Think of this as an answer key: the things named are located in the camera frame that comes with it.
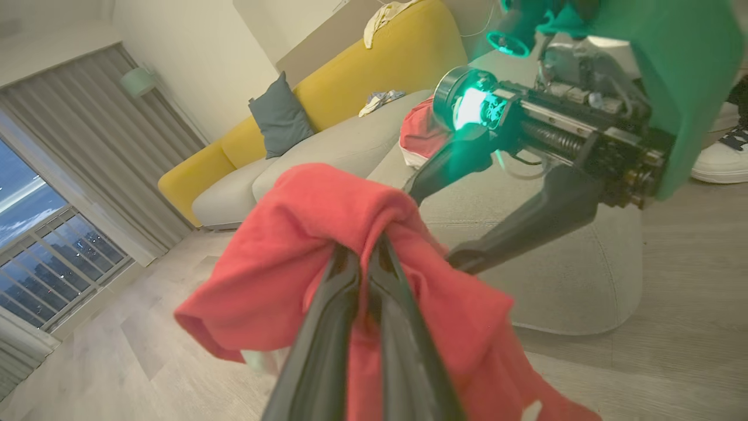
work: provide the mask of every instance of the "ceiling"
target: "ceiling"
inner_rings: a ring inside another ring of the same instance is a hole
[[[108,19],[114,0],[0,0],[0,39],[44,34],[77,22]]]

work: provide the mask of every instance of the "wooden floor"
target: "wooden floor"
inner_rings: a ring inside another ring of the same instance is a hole
[[[194,233],[0,405],[4,421],[258,420],[273,380],[171,317],[231,233]],[[533,365],[606,420],[748,420],[748,184],[692,183],[645,214],[637,313],[599,336],[519,330]]]

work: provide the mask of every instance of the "shoe sole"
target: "shoe sole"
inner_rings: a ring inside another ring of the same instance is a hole
[[[694,169],[691,170],[691,177],[713,184],[748,183],[748,171],[701,172]]]

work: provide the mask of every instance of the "robotic arm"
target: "robotic arm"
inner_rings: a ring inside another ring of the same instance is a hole
[[[479,273],[594,220],[598,204],[644,208],[689,177],[702,138],[737,74],[742,36],[725,0],[503,0],[488,41],[527,57],[539,47],[534,87],[470,67],[439,83],[434,111],[455,131],[405,187],[426,197],[528,150],[557,163],[543,190],[447,260]],[[558,32],[576,44],[553,44]],[[642,78],[631,81],[588,35],[631,43]]]

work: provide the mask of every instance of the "shoe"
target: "shoe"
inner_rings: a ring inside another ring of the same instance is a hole
[[[748,127],[737,126],[703,150],[691,177],[716,184],[748,182]]]

